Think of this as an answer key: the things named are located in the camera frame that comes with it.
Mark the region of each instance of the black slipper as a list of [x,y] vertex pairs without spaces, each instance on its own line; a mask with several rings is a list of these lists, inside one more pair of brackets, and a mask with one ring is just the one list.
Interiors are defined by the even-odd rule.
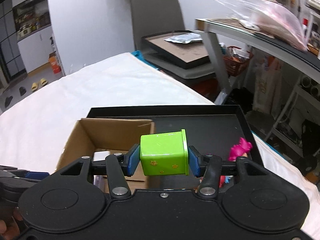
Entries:
[[20,87],[19,91],[20,91],[20,96],[23,96],[27,92],[25,87]]
[[7,108],[10,105],[12,98],[13,98],[13,96],[9,96],[5,99],[5,102],[4,102],[5,108]]

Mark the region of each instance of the finger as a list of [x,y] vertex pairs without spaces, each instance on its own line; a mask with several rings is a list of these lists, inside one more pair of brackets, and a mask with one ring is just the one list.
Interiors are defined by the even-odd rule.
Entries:
[[7,225],[3,220],[0,220],[0,235],[7,231]]
[[23,220],[23,218],[22,218],[22,216],[21,216],[21,214],[20,214],[20,212],[19,212],[17,207],[13,211],[13,217],[18,221],[22,221]]
[[4,237],[5,240],[12,240],[15,237],[17,237],[20,234],[20,230],[19,227],[17,225],[17,223],[14,221],[14,223],[12,223],[7,231],[2,235]]

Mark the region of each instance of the white bag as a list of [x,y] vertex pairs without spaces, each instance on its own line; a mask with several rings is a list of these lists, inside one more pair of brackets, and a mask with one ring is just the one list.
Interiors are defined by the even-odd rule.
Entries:
[[281,64],[277,58],[264,56],[262,64],[258,64],[256,72],[253,110],[270,114],[272,105],[275,114],[280,101],[280,90],[277,83],[281,79]]

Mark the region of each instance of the orange box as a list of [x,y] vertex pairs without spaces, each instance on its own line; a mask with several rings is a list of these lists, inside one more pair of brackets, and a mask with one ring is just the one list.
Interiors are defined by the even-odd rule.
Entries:
[[49,62],[51,64],[52,70],[55,74],[59,73],[61,71],[61,68],[58,65],[56,54],[53,52],[49,55]]

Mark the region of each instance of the white tablecloth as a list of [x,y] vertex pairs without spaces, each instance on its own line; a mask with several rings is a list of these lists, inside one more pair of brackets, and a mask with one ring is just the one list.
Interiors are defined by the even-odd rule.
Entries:
[[[41,88],[0,116],[1,165],[53,173],[77,120],[92,107],[208,105],[209,100],[130,53],[87,66]],[[265,167],[301,188],[310,200],[302,229],[320,239],[315,185],[254,136]]]

